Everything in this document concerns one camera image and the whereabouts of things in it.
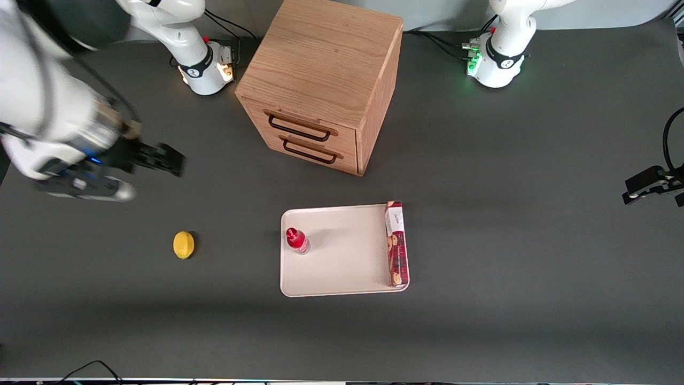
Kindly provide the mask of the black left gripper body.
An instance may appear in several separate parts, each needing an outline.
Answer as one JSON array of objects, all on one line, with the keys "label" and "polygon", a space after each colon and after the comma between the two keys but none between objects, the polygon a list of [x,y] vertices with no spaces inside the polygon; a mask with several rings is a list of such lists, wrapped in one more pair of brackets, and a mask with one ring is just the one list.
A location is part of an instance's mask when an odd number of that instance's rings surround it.
[{"label": "black left gripper body", "polygon": [[682,190],[683,164],[679,167],[663,169],[663,193],[670,194]]}]

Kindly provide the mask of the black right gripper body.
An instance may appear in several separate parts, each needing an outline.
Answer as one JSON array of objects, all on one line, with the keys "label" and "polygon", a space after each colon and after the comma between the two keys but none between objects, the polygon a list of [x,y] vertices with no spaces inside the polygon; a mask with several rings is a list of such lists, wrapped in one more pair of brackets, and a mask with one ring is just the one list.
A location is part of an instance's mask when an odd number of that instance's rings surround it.
[{"label": "black right gripper body", "polygon": [[107,151],[98,155],[103,166],[119,169],[128,174],[134,174],[137,167],[142,167],[140,150],[142,141],[139,139],[119,138]]}]

